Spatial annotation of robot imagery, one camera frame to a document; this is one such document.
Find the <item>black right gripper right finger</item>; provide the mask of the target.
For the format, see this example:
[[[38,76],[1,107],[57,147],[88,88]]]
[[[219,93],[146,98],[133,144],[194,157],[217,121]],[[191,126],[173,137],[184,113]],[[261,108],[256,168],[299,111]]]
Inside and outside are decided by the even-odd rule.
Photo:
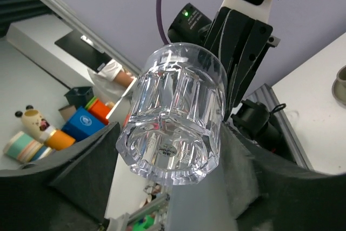
[[[345,230],[345,174],[302,168],[222,124],[221,166],[238,230]]]

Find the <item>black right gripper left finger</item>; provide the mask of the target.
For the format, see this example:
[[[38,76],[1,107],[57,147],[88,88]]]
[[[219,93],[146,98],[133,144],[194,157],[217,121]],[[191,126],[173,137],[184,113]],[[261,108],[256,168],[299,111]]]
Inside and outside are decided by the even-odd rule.
[[[1,230],[98,230],[118,152],[118,123],[71,147],[1,170]]]

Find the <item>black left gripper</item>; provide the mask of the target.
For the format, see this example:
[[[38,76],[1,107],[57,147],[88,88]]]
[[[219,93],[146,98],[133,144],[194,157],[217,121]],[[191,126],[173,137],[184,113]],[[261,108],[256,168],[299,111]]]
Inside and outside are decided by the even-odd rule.
[[[229,8],[221,8],[211,22],[203,46],[214,57],[204,58],[203,64],[215,83],[230,85],[228,111],[240,103],[268,49],[279,45],[272,30]]]

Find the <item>clear faceted glass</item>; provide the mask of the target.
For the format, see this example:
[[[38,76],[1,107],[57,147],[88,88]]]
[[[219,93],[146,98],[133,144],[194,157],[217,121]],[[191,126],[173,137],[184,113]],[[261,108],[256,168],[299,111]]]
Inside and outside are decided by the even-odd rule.
[[[219,163],[226,72],[209,50],[174,43],[139,75],[116,148],[132,173],[161,185],[201,182]]]

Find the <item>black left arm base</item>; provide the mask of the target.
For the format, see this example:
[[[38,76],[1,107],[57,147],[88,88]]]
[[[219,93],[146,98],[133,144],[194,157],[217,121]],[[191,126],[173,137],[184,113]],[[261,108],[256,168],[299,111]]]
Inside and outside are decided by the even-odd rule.
[[[285,141],[280,128],[273,124],[273,118],[285,107],[286,104],[282,103],[270,111],[261,102],[245,100],[242,101],[238,112],[231,115],[231,119],[244,137],[255,141],[260,147],[278,154],[283,150]]]

